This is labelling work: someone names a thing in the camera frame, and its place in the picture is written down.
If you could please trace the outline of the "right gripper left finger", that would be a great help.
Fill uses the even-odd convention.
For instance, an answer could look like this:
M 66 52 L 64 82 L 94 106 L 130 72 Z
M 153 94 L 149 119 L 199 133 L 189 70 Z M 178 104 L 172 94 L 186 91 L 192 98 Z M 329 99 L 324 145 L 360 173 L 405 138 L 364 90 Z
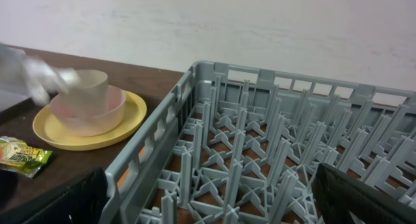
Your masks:
M 57 186 L 1 214 L 1 223 L 98 223 L 108 201 L 103 168 Z

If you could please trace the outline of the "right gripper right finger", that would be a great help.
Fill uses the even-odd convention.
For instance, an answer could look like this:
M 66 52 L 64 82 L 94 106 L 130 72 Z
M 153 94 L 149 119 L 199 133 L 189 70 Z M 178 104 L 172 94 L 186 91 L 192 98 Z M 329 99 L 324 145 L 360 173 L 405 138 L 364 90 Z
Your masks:
M 313 196 L 325 223 L 415 224 L 415 209 L 325 163 L 318 165 Z

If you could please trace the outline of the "green snack wrapper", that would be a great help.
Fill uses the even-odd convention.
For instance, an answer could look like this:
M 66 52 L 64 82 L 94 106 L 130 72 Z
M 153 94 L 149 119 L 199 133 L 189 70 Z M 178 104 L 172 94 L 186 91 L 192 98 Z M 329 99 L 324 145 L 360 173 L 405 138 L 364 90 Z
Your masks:
M 17 138 L 1 137 L 1 170 L 33 178 L 52 154 L 52 151 L 31 147 Z

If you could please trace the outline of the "white tissue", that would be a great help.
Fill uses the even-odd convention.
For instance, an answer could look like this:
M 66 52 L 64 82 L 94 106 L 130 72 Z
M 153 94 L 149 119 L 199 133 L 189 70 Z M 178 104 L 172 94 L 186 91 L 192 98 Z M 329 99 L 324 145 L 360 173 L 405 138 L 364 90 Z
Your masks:
M 49 104 L 49 94 L 68 93 L 81 82 L 73 68 L 56 68 L 36 57 L 26 57 L 22 68 L 29 94 L 41 106 Z

